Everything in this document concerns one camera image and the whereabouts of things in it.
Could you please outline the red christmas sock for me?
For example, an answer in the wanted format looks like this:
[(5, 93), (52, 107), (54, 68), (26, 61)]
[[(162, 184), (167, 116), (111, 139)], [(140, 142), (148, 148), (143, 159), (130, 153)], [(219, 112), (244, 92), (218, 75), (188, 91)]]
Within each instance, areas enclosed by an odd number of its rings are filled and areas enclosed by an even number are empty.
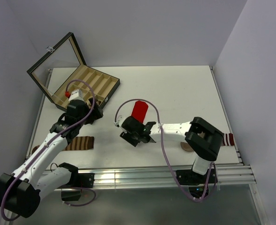
[(131, 116), (135, 118), (140, 123), (144, 122), (144, 119), (146, 117), (146, 113), (148, 111), (148, 104), (143, 101), (136, 101), (133, 107), (133, 111), (131, 113)]

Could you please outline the black compartment display box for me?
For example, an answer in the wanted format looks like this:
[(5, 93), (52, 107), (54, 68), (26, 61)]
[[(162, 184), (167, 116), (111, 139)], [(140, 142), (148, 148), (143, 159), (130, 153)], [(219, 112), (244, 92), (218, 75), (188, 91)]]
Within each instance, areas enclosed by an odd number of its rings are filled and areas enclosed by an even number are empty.
[(66, 91), (80, 89), (86, 102), (95, 97), (97, 105), (104, 108), (120, 85), (119, 78), (87, 66), (72, 32), (48, 47), (27, 73), (48, 100), (63, 111), (68, 104)]

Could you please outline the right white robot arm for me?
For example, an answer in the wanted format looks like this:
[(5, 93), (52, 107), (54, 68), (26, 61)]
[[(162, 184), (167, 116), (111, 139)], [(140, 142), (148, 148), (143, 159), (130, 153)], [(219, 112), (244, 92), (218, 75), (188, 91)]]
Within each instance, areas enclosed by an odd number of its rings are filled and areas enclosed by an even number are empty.
[(132, 116), (119, 116), (114, 125), (121, 128), (120, 137), (133, 146), (140, 142), (186, 142), (197, 155), (190, 172), (191, 179), (197, 183), (207, 177), (207, 170), (211, 162), (216, 161), (224, 138), (224, 133), (201, 117), (184, 123), (148, 122), (144, 125)]

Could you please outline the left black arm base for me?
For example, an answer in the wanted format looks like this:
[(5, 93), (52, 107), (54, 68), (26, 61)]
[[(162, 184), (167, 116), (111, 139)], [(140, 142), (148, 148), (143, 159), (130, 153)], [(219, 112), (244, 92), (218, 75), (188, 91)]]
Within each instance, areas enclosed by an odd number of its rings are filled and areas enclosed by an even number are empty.
[[(79, 173), (74, 181), (71, 183), (65, 184), (61, 186), (62, 189), (70, 189), (71, 187), (77, 188), (92, 188), (94, 184), (95, 174), (90, 173)], [(83, 189), (73, 189), (73, 190), (62, 190), (61, 191), (61, 199), (63, 201), (72, 202), (80, 200), (82, 196)]]

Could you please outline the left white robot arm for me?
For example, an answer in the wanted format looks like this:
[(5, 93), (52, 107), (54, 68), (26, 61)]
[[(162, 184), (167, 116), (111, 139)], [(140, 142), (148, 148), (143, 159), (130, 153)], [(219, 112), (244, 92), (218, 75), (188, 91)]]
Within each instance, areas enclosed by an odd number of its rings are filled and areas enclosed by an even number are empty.
[(59, 164), (46, 176), (42, 174), (54, 158), (69, 147), (74, 150), (92, 149), (93, 137), (79, 136), (79, 131), (83, 125), (92, 124), (102, 116), (103, 110), (94, 98), (88, 102), (82, 98), (69, 100), (67, 111), (52, 125), (46, 139), (34, 153), (11, 174), (0, 176), (0, 211), (4, 220), (13, 220), (6, 216), (6, 210), (17, 217), (30, 217), (41, 200), (59, 187), (90, 190), (92, 184), (85, 187), (78, 168), (69, 163)]

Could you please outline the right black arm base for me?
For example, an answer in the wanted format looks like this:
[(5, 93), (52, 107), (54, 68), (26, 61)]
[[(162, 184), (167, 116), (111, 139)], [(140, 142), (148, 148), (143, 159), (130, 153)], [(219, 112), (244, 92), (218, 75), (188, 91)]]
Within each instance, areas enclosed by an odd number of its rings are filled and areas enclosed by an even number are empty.
[[(209, 170), (205, 175), (200, 175), (190, 170), (176, 170), (176, 177), (180, 185), (187, 186), (190, 194), (195, 198), (200, 198), (205, 189), (205, 182), (208, 175)], [(208, 187), (205, 191), (205, 196), (207, 197), (209, 194), (209, 184), (214, 184), (214, 187), (217, 183), (216, 171), (215, 169), (211, 169)]]

